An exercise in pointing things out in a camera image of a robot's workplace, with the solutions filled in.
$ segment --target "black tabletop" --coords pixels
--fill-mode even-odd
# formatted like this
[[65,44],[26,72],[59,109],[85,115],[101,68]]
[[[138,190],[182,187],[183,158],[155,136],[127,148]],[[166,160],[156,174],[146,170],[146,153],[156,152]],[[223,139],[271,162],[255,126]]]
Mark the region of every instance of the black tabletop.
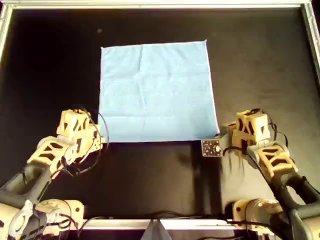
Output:
[[[41,138],[56,135],[61,111],[98,109],[101,47],[205,39],[219,123],[266,109],[302,174],[320,187],[319,96],[298,9],[14,10],[0,69],[0,182]],[[61,174],[43,199],[80,200],[86,217],[219,215],[231,201],[270,194],[244,166],[202,158],[198,141],[112,143],[94,169]]]

